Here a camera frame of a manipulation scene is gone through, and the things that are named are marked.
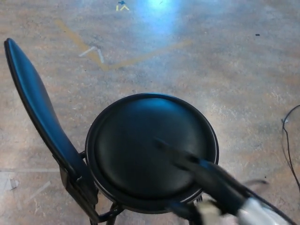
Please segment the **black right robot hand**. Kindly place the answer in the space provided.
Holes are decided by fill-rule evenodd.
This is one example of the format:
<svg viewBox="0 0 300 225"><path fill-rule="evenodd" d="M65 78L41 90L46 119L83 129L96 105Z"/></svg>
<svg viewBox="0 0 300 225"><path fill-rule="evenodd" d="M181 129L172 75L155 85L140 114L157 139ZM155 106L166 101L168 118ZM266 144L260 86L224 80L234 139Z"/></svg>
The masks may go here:
<svg viewBox="0 0 300 225"><path fill-rule="evenodd" d="M242 184L219 165L178 150L158 138L154 139L154 145L169 157L172 164L190 172L200 188L225 212L236 216L249 198Z"/></svg>

